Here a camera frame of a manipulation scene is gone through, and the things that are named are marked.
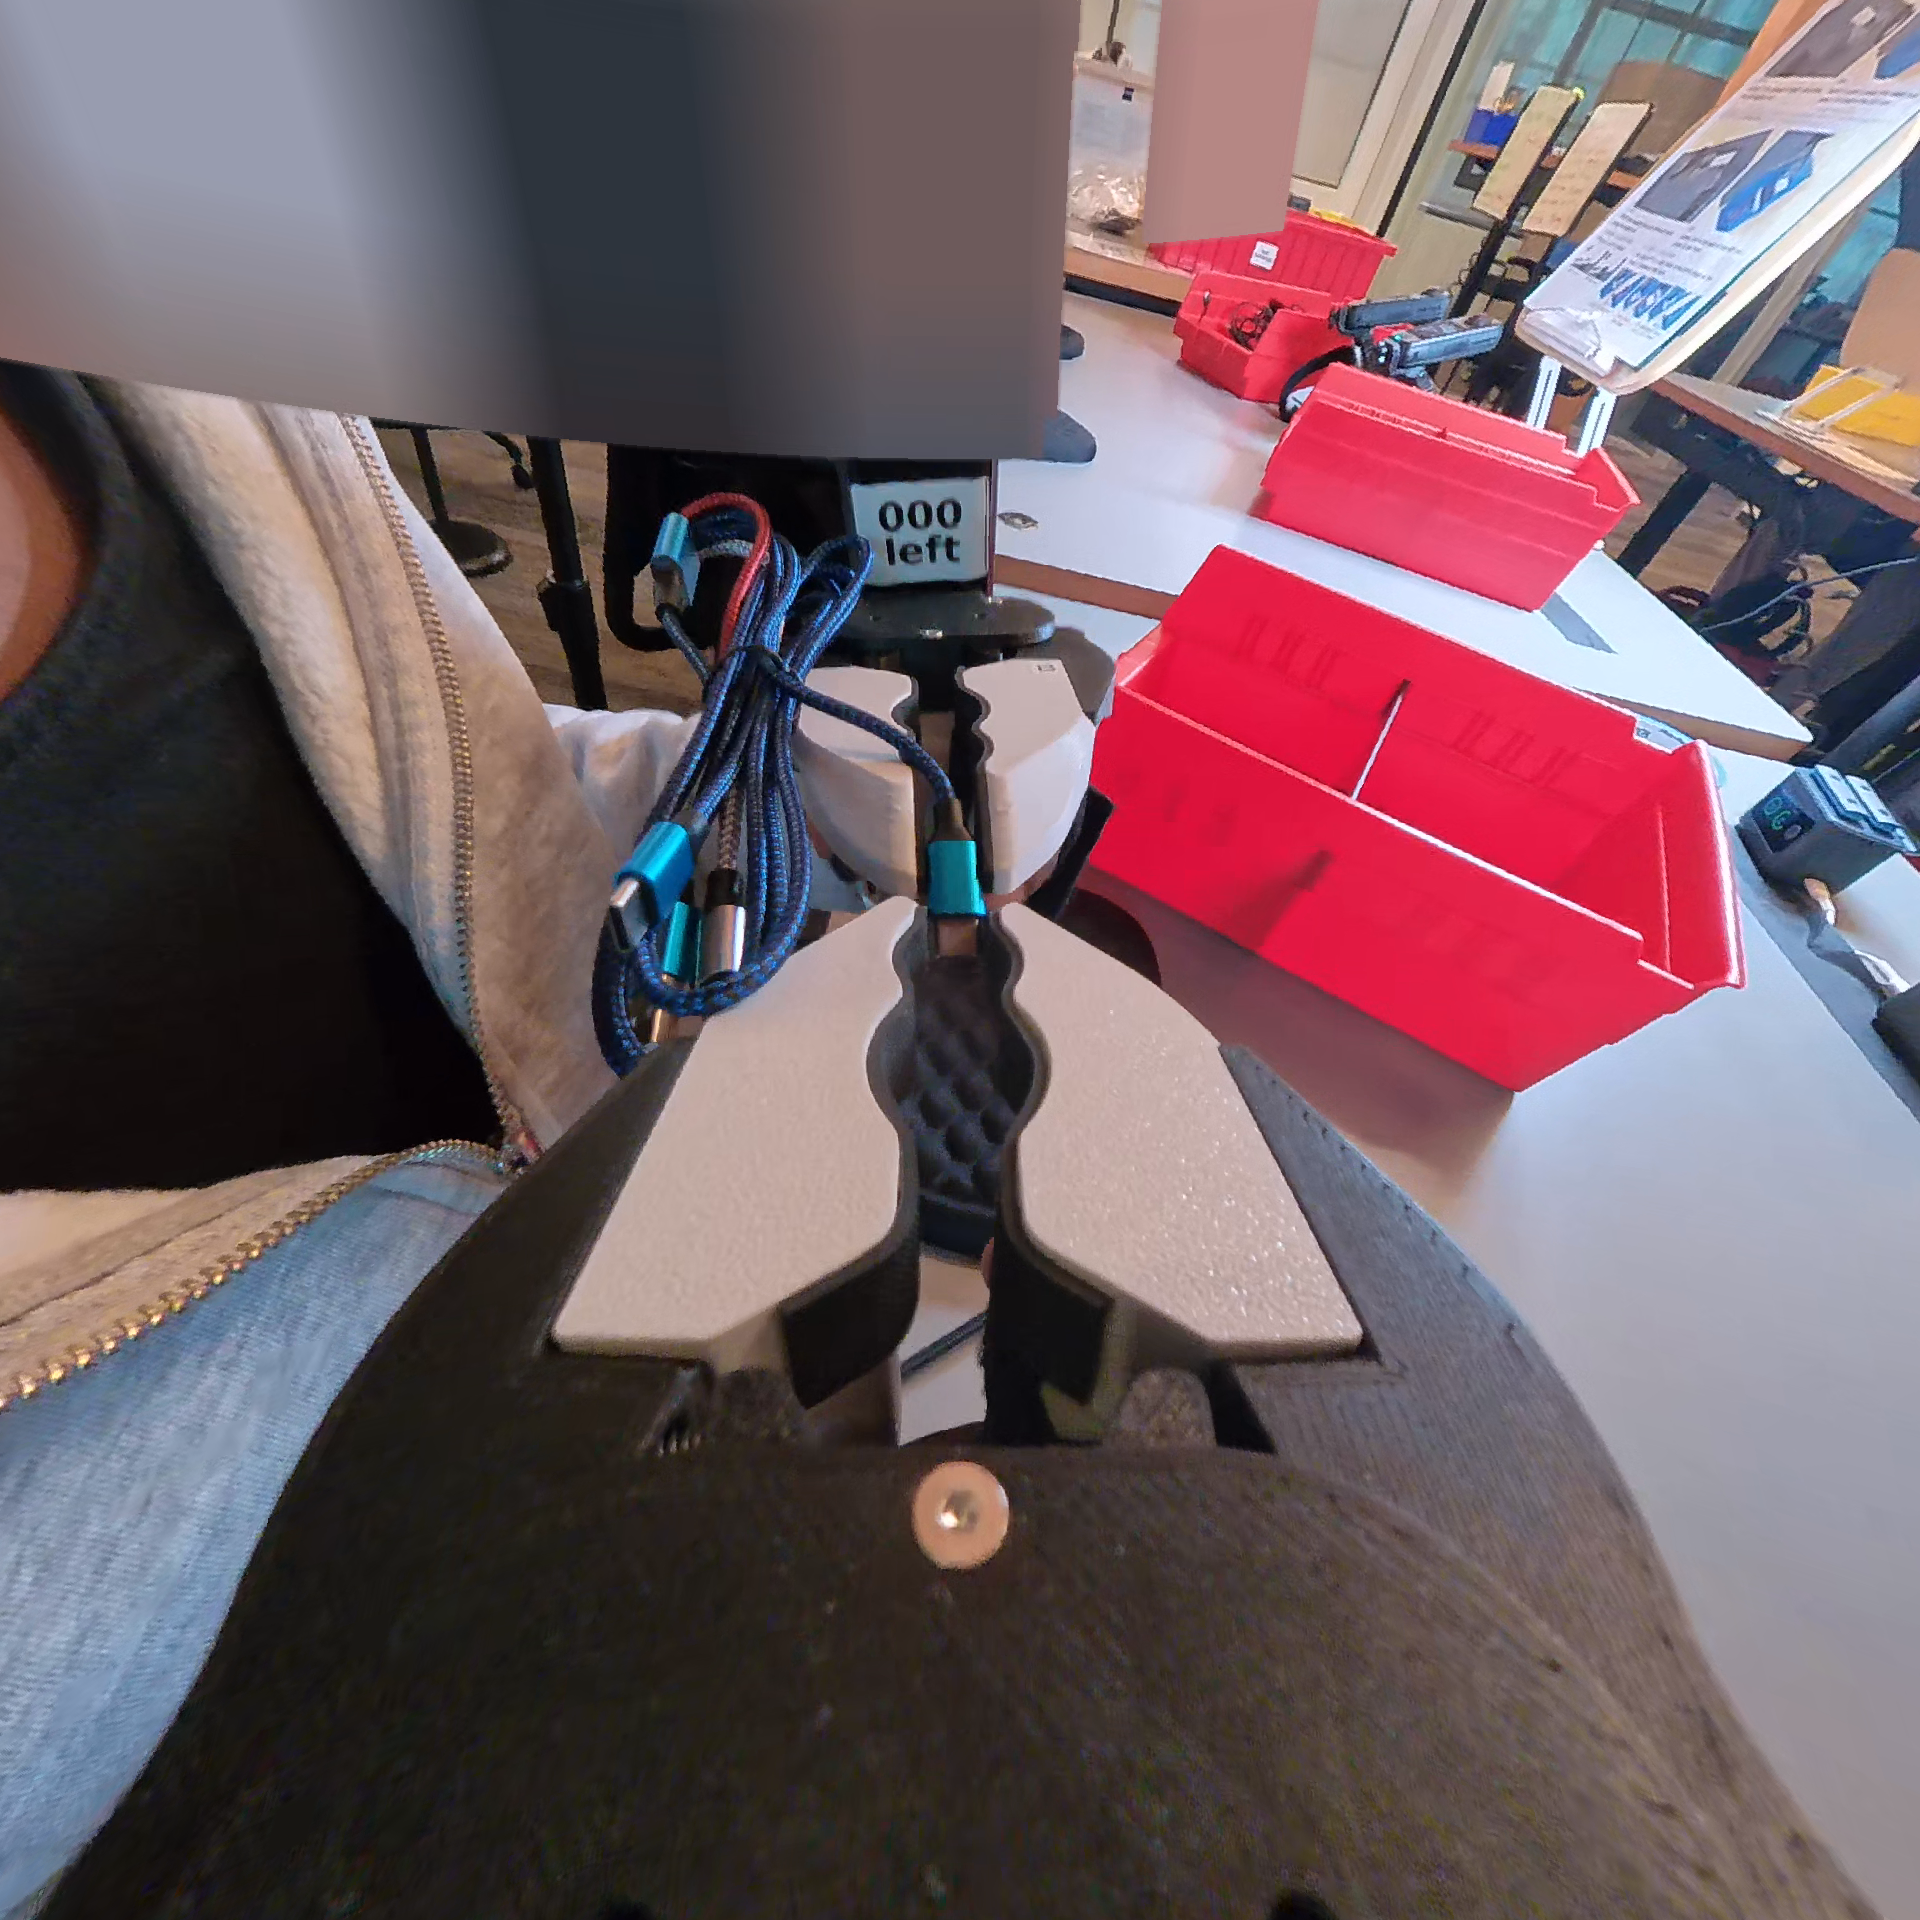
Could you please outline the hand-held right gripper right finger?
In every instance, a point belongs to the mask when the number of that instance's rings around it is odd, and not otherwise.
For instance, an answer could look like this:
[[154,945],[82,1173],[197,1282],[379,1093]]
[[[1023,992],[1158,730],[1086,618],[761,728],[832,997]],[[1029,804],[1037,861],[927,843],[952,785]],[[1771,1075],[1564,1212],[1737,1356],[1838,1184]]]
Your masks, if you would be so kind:
[[994,941],[1036,1081],[1000,1162],[987,1426],[1095,1443],[1147,1372],[1357,1356],[1356,1309],[1209,1028],[1025,906]]

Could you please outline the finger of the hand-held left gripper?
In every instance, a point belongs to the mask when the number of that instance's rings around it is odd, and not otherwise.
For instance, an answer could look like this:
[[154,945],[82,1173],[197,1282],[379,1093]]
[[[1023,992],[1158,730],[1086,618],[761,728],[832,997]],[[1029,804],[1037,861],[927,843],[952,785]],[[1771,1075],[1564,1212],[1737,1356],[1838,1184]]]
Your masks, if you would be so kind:
[[[807,687],[850,709],[915,730],[915,680],[876,665],[817,665]],[[820,854],[882,895],[922,894],[919,812],[924,783],[897,749],[827,712],[804,706],[793,767]]]
[[1088,797],[1095,720],[1061,658],[967,665],[984,888],[1020,888],[1061,854]]

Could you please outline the black tripod stand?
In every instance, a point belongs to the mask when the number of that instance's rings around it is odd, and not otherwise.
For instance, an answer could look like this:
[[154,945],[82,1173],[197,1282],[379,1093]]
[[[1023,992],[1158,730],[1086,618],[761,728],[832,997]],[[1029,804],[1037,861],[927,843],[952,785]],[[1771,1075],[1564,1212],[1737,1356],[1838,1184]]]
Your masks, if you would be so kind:
[[[471,580],[505,572],[512,561],[512,553],[503,536],[476,520],[456,520],[448,511],[433,446],[433,434],[440,428],[408,419],[373,419],[372,424],[373,428],[397,432],[409,439],[427,495],[428,525],[456,569]],[[548,439],[526,439],[519,442],[493,428],[486,428],[481,437],[508,458],[513,486],[536,498],[539,536],[548,553],[548,572],[537,582],[536,599],[543,621],[562,646],[571,701],[583,709],[604,712],[601,637],[583,561],[580,528],[571,505],[563,448],[559,440]]]

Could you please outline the small red plastic bin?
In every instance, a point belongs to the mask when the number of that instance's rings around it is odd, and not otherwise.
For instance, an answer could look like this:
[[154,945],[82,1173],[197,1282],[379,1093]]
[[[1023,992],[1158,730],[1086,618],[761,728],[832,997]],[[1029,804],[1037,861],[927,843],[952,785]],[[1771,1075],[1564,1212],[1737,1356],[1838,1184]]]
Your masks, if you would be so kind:
[[1299,368],[1349,346],[1332,326],[1336,305],[1325,292],[1202,271],[1173,320],[1177,361],[1230,396],[1278,402]]

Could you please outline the large red plastic bin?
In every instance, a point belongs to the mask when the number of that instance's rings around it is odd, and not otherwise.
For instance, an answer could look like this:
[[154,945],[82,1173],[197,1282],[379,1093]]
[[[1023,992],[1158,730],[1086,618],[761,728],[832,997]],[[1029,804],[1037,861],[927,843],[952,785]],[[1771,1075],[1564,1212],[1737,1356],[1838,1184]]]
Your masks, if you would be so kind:
[[1099,872],[1518,1093],[1743,978],[1715,766],[1216,548],[1115,661]]

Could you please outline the long red plastic bin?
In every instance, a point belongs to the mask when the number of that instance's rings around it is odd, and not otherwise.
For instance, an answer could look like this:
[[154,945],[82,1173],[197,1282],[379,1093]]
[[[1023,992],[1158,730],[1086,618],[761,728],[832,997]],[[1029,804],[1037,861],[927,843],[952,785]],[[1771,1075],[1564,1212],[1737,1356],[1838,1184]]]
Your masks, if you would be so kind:
[[1542,612],[1637,505],[1605,448],[1350,364],[1308,386],[1253,511],[1518,612]]

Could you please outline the red plastic bin white label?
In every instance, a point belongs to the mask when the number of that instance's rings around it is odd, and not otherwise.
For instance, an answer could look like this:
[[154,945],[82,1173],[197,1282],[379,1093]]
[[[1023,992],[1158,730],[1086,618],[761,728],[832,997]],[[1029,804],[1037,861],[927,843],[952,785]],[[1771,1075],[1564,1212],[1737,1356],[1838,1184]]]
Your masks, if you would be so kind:
[[1259,277],[1335,303],[1365,300],[1395,246],[1344,218],[1287,211],[1275,232],[1147,245],[1161,266],[1186,275]]

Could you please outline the black handheld device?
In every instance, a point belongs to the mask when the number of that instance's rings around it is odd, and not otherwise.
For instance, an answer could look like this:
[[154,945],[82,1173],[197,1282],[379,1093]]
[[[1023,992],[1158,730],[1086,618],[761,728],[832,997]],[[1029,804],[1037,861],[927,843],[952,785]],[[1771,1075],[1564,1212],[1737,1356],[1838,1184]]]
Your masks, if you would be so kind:
[[1397,299],[1349,300],[1332,307],[1329,325],[1350,349],[1361,371],[1423,390],[1436,388],[1433,369],[1489,355],[1500,349],[1504,335],[1504,323],[1485,312],[1453,312],[1453,293],[1446,287]]

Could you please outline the dark shirt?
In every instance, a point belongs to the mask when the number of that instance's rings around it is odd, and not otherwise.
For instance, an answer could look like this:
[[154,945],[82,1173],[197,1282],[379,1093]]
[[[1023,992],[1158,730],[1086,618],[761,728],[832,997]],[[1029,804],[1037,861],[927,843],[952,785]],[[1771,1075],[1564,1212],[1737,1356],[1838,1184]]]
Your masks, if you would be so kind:
[[255,640],[68,371],[5,362],[5,1189],[495,1145]]

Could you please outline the aluminium poster stand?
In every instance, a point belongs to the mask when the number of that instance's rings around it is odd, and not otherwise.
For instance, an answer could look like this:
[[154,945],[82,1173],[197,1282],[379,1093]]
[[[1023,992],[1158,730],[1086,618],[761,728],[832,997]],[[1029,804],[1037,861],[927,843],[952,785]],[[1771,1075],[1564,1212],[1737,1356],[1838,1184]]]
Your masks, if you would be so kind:
[[1570,453],[1582,454],[1605,442],[1613,409],[1612,390],[1541,355],[1529,388],[1527,426],[1560,434]]

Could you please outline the white sign on stand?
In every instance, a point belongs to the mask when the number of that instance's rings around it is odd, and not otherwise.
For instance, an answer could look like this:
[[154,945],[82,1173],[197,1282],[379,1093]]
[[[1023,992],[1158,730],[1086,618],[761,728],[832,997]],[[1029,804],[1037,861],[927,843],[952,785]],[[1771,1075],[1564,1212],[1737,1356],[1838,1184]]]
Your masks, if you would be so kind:
[[1568,237],[1641,130],[1650,111],[1650,101],[1599,101],[1521,215],[1518,229],[1532,237]]
[[1472,211],[1491,226],[1508,222],[1524,198],[1529,181],[1541,171],[1557,134],[1570,111],[1582,101],[1582,88],[1551,85],[1536,88],[1517,117],[1500,153],[1478,184]]

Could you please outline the black device green display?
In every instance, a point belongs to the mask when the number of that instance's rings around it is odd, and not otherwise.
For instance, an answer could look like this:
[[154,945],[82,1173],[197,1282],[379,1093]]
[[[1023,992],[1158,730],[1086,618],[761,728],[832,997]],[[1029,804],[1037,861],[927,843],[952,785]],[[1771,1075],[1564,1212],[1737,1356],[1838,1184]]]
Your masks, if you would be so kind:
[[1822,762],[1791,767],[1735,830],[1758,876],[1783,895],[1807,881],[1836,895],[1887,862],[1916,858],[1913,835],[1877,790]]

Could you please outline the wooden table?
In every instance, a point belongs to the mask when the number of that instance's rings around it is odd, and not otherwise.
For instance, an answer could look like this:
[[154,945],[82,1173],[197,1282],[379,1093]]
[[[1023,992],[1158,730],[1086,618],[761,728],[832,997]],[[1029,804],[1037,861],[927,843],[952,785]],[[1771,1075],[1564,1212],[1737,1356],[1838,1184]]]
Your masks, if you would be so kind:
[[1892,454],[1873,453],[1818,421],[1791,419],[1785,399],[1760,396],[1710,376],[1666,374],[1644,388],[1644,399],[1655,396],[1773,460],[1785,460],[1819,483],[1836,486],[1867,508],[1916,525],[1913,448],[1893,448]]

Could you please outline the printed poster board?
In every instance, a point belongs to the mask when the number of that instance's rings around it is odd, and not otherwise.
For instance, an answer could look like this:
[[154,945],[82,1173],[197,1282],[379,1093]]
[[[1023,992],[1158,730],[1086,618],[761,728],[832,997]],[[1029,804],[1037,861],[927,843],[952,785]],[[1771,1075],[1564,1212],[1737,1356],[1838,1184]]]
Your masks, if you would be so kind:
[[1913,153],[1916,5],[1824,5],[1529,293],[1517,337],[1626,396],[1681,369]]

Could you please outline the yellow acrylic holder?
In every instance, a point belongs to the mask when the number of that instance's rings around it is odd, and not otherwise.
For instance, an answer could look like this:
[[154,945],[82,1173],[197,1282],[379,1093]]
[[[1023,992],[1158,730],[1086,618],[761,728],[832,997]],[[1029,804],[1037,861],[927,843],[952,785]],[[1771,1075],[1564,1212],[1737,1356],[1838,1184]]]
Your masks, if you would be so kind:
[[1819,368],[1796,396],[1773,402],[1786,432],[1916,448],[1916,378],[1864,364]]

